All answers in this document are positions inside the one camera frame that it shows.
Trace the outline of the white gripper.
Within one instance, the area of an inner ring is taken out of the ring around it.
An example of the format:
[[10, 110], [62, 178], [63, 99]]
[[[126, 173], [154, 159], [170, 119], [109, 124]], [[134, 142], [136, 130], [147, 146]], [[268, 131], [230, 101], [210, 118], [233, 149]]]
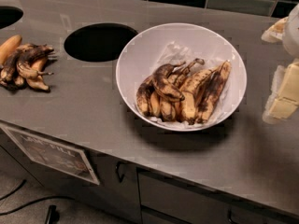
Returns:
[[[276, 43], [282, 40], [284, 49], [293, 57], [299, 58], [299, 4], [263, 32], [261, 39]], [[263, 121], [277, 124], [288, 119], [299, 107], [299, 62], [287, 67], [279, 65], [275, 71], [271, 94], [266, 102]]]

